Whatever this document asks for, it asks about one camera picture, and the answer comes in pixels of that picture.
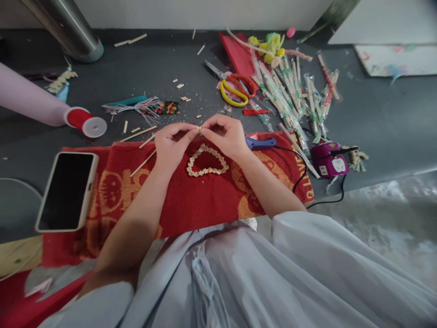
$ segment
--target pink pom pom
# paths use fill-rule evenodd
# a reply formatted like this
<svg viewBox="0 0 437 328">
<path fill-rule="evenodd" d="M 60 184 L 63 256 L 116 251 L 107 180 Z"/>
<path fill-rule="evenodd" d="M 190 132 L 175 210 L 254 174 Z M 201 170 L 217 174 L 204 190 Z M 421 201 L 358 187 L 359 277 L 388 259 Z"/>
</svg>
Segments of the pink pom pom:
<svg viewBox="0 0 437 328">
<path fill-rule="evenodd" d="M 291 39 L 291 37 L 296 33 L 296 29 L 294 27 L 290 27 L 287 31 L 287 37 Z"/>
</svg>

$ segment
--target black cable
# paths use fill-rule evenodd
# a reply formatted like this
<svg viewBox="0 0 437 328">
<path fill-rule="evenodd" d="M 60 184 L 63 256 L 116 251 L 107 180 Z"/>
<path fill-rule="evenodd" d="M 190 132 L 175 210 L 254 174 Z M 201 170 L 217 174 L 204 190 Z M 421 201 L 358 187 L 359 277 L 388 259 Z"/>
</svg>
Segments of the black cable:
<svg viewBox="0 0 437 328">
<path fill-rule="evenodd" d="M 343 180 L 341 181 L 341 184 L 340 184 L 341 198 L 339 200 L 330 201 L 330 202 L 318 202 L 318 203 L 314 203 L 314 204 L 308 206 L 306 209 L 309 209 L 309 208 L 313 207 L 314 205 L 318 205 L 318 204 L 327 204 L 327 203 L 338 203 L 338 202 L 341 202 L 343 200 L 343 198 L 345 197 L 345 187 L 344 187 L 344 184 L 345 184 L 346 176 L 347 176 L 347 174 L 344 175 Z"/>
<path fill-rule="evenodd" d="M 288 148 L 282 148 L 282 147 L 280 147 L 280 146 L 276 146 L 276 145 L 273 146 L 273 147 L 274 147 L 274 148 L 277 148 L 277 149 L 288 150 L 288 151 L 290 151 L 290 152 L 292 152 L 292 153 L 295 153 L 296 155 L 298 155 L 298 156 L 300 157 L 300 159 L 302 160 L 302 162 L 303 162 L 304 165 L 305 165 L 305 172 L 302 174 L 302 176 L 299 178 L 299 180 L 297 180 L 295 186 L 293 187 L 293 194 L 295 194 L 295 193 L 296 193 L 296 188 L 297 188 L 299 182 L 302 181 L 302 179 L 304 178 L 304 176 L 306 176 L 306 173 L 308 172 L 308 168 L 306 167 L 305 160 L 302 158 L 302 156 L 301 156 L 298 152 L 295 152 L 294 150 L 291 150 L 291 149 L 288 149 Z"/>
</svg>

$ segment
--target red paper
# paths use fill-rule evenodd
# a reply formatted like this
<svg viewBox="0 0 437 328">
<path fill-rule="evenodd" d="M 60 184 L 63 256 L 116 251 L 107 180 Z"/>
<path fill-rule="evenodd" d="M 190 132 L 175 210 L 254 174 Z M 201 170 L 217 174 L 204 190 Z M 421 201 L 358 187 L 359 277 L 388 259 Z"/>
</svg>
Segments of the red paper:
<svg viewBox="0 0 437 328">
<path fill-rule="evenodd" d="M 242 46 L 236 40 L 230 36 L 224 36 L 222 32 L 219 32 L 220 39 L 222 40 L 223 46 L 228 53 L 228 56 L 238 74 L 250 77 L 255 74 L 255 67 L 252 62 L 252 56 L 250 55 L 250 49 L 248 47 Z M 242 32 L 235 35 L 241 41 L 247 42 L 246 37 Z M 261 57 L 258 52 L 255 52 L 258 60 Z M 258 85 L 254 82 L 255 90 L 259 90 Z"/>
</svg>

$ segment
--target heart-shaped craft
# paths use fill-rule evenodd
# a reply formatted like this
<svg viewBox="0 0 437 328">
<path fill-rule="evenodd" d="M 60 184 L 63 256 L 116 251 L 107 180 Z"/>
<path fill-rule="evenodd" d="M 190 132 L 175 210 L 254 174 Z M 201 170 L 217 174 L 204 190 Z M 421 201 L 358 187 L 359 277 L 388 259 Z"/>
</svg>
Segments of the heart-shaped craft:
<svg viewBox="0 0 437 328">
<path fill-rule="evenodd" d="M 198 172 L 193 172 L 192 168 L 193 168 L 194 161 L 204 151 L 211 153 L 215 158 L 217 158 L 220 161 L 223 168 L 221 170 L 219 170 L 219 169 L 213 169 L 213 168 L 209 167 L 207 169 L 203 169 L 203 170 L 198 171 Z M 228 169 L 229 169 L 229 166 L 226 164 L 224 158 L 219 154 L 219 152 L 215 149 L 208 147 L 204 143 L 201 144 L 200 148 L 197 150 L 197 152 L 195 152 L 194 155 L 191 156 L 190 161 L 188 162 L 188 167 L 187 167 L 188 175 L 194 176 L 194 177 L 202 176 L 202 175 L 207 174 L 207 173 L 222 174 L 222 173 L 225 173 Z"/>
</svg>

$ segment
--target blue glue gun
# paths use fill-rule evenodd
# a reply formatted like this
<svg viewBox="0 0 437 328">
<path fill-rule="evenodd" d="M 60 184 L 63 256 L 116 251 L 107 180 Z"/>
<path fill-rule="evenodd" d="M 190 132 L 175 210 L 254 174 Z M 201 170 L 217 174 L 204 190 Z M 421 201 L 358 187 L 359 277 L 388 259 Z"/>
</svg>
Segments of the blue glue gun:
<svg viewBox="0 0 437 328">
<path fill-rule="evenodd" d="M 244 134 L 244 137 L 246 138 L 246 143 L 250 150 L 272 148 L 276 145 L 275 138 L 268 138 L 267 140 L 255 140 L 248 137 L 247 134 Z"/>
</svg>

